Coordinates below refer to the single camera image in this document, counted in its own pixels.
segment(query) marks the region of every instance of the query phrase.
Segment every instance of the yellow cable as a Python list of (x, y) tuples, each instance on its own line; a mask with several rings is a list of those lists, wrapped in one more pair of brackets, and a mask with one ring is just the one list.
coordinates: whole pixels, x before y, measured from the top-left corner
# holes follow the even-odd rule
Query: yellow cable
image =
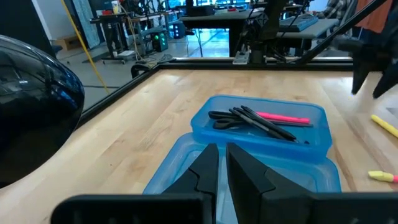
[(62, 2), (63, 7), (65, 8), (65, 10), (66, 10), (66, 12), (67, 12), (67, 14), (68, 14), (68, 18), (69, 18), (69, 20), (70, 20), (70, 23), (72, 24), (73, 29), (75, 30), (76, 35), (77, 35), (77, 37), (79, 38), (79, 41), (80, 41), (80, 43), (81, 43), (81, 46), (83, 47), (83, 50), (85, 51), (85, 53), (86, 53), (86, 55), (87, 55), (87, 57), (88, 57), (88, 60), (90, 61), (90, 64), (91, 64), (91, 66), (92, 66), (93, 69), (94, 69), (95, 75), (98, 77), (99, 81), (100, 81), (100, 82), (102, 83), (102, 85), (104, 86), (104, 89), (105, 89), (106, 93), (109, 94), (108, 87), (106, 87), (106, 84), (105, 84), (104, 80), (102, 79), (100, 73), (98, 72), (97, 68), (95, 67), (94, 62), (93, 62), (93, 59), (91, 58), (90, 53), (88, 53), (88, 50), (87, 50), (87, 48), (86, 48), (86, 45), (85, 45), (85, 43), (83, 42), (83, 39), (81, 38), (81, 35), (79, 34), (79, 31), (78, 31), (78, 29), (77, 29), (77, 27), (76, 27), (76, 25), (75, 25), (75, 23), (74, 23), (74, 21), (73, 21), (73, 19), (72, 19), (72, 16), (71, 16), (70, 13), (69, 13), (68, 7), (67, 7), (67, 5), (65, 4), (65, 1), (64, 1), (64, 0), (61, 0), (61, 2)]

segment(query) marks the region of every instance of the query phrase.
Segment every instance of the yellow marker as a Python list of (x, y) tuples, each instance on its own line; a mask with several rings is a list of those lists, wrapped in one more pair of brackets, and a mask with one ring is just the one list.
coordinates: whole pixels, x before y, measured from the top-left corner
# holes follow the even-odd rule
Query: yellow marker
[(371, 178), (380, 180), (380, 181), (396, 182), (396, 180), (397, 180), (397, 176), (394, 176), (392, 174), (389, 174), (389, 173), (386, 173), (383, 171), (369, 171), (368, 174)]
[(390, 132), (392, 135), (394, 135), (395, 137), (398, 138), (398, 130), (396, 128), (393, 127), (393, 125), (383, 121), (381, 118), (379, 118), (376, 115), (372, 115), (371, 119), (376, 122), (377, 124), (379, 124), (380, 126), (382, 126), (385, 130), (387, 130), (388, 132)]

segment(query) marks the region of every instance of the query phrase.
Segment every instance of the wooden table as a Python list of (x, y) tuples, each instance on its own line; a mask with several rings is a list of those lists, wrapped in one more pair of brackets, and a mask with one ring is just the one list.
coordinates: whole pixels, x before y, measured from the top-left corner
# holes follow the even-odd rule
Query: wooden table
[(326, 110), (343, 191), (391, 191), (398, 185), (367, 177), (398, 173), (398, 139), (374, 124), (371, 113), (394, 125), (398, 90), (379, 100), (375, 73), (357, 96), (351, 73), (163, 70), (76, 130), (43, 166), (0, 190), (0, 223), (48, 223), (52, 209), (78, 194), (139, 194), (190, 120), (215, 94), (306, 101)]

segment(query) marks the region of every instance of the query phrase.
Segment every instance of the transparent blue tray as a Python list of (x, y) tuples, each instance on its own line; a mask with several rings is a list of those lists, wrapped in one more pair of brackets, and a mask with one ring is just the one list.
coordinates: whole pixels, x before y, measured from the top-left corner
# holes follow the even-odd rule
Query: transparent blue tray
[[(193, 133), (184, 134), (174, 144), (163, 163), (149, 181), (144, 194), (160, 194), (174, 183), (206, 148), (214, 138), (201, 138)], [(259, 146), (251, 142), (235, 142), (256, 159), (270, 166), (286, 178), (300, 184), (313, 192), (341, 192), (338, 171), (334, 163), (327, 158), (317, 162), (313, 160), (298, 161), (264, 154), (267, 151), (281, 150), (278, 144)], [(220, 166), (218, 177), (217, 222), (236, 224), (236, 215), (228, 188), (225, 161), (226, 144), (218, 144)]]
[[(299, 118), (310, 118), (312, 127), (281, 126), (297, 137), (299, 143), (270, 138), (264, 131), (252, 126), (217, 130), (209, 111), (228, 111), (233, 107), (248, 106), (254, 111), (282, 114)], [(332, 145), (325, 110), (310, 103), (248, 98), (242, 96), (216, 95), (211, 97), (191, 120), (193, 134), (198, 138), (213, 138), (218, 142), (253, 142), (264, 146), (267, 154), (297, 159), (323, 159)]]

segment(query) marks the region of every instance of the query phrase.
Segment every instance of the black pen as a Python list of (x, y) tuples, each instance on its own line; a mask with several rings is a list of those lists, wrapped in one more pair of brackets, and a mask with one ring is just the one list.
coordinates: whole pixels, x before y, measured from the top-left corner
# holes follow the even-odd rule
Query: black pen
[(266, 133), (269, 134), (269, 136), (273, 137), (273, 138), (277, 138), (277, 139), (282, 139), (282, 140), (287, 140), (286, 138), (282, 137), (280, 134), (278, 134), (277, 132), (265, 127), (264, 125), (262, 125), (261, 123), (258, 123), (257, 121), (247, 117), (244, 114), (241, 114), (240, 112), (233, 110), (233, 109), (229, 109), (229, 112), (231, 112), (232, 114), (235, 114), (236, 116), (239, 116), (240, 118), (242, 118), (245, 122), (247, 122), (248, 124), (259, 128), (260, 130), (265, 131)]
[(259, 116), (255, 111), (253, 111), (252, 109), (248, 108), (247, 106), (241, 106), (241, 107), (242, 107), (242, 109), (243, 109), (245, 112), (247, 112), (248, 114), (250, 114), (249, 117), (250, 117), (251, 119), (253, 119), (253, 120), (255, 120), (255, 121), (261, 123), (261, 124), (264, 125), (265, 127), (267, 127), (267, 128), (269, 128), (269, 129), (271, 129), (271, 130), (273, 130), (273, 131), (279, 133), (281, 136), (283, 136), (284, 138), (286, 138), (286, 139), (288, 139), (288, 140), (293, 141), (293, 140), (296, 139), (296, 137), (295, 137), (292, 133), (290, 133), (290, 132), (288, 132), (288, 131), (286, 131), (286, 130), (284, 130), (284, 129), (278, 127), (278, 126), (276, 126), (276, 125), (273, 124), (272, 122), (270, 122), (270, 121), (264, 119), (263, 117)]

